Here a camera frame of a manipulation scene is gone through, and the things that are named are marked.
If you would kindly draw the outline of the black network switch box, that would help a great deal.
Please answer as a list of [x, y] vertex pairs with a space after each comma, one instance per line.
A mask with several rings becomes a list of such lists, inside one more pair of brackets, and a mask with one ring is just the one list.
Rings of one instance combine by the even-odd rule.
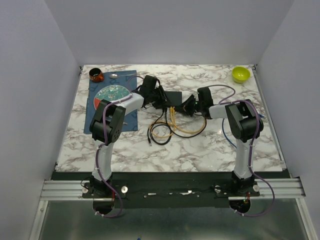
[[162, 105], [164, 108], [177, 107], [182, 104], [182, 92], [165, 91], [167, 101]]

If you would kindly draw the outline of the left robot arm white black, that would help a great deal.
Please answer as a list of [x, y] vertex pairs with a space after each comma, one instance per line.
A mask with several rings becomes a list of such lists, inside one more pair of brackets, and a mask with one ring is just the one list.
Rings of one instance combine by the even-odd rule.
[[89, 126], [97, 144], [92, 176], [98, 180], [93, 191], [99, 197], [107, 197], [111, 191], [111, 185], [106, 181], [112, 175], [113, 147], [122, 133], [125, 116], [149, 104], [155, 109], [163, 109], [167, 102], [160, 80], [150, 75], [144, 77], [142, 85], [127, 94], [100, 101]]

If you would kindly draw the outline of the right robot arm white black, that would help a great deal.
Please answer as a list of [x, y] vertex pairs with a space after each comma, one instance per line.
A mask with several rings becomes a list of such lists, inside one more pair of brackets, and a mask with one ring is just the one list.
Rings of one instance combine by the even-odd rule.
[[235, 167], [232, 171], [230, 191], [241, 196], [255, 182], [253, 170], [254, 141], [264, 129], [263, 121], [249, 99], [227, 101], [223, 98], [214, 104], [209, 87], [197, 90], [198, 99], [191, 95], [175, 110], [193, 116], [200, 113], [206, 120], [227, 119], [233, 137], [236, 139]]

